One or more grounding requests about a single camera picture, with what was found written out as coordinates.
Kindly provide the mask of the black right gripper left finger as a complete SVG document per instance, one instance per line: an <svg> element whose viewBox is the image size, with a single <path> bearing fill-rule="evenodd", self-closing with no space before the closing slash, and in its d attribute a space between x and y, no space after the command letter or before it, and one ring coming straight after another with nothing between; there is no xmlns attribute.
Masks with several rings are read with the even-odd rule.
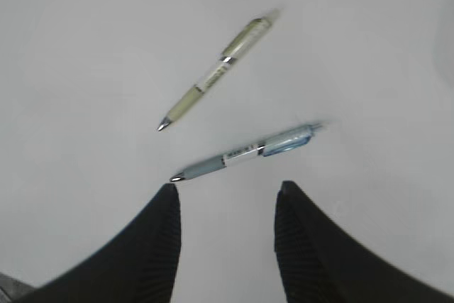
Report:
<svg viewBox="0 0 454 303"><path fill-rule="evenodd" d="M104 247L19 300L170 302L181 244L179 194L167 183Z"/></svg>

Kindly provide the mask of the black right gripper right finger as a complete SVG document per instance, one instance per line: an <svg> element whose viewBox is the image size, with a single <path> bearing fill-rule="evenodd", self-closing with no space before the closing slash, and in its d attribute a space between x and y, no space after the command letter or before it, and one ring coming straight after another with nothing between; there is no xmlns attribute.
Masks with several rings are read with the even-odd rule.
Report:
<svg viewBox="0 0 454 303"><path fill-rule="evenodd" d="M452 302L357 242L293 181L275 207L275 254L288 302Z"/></svg>

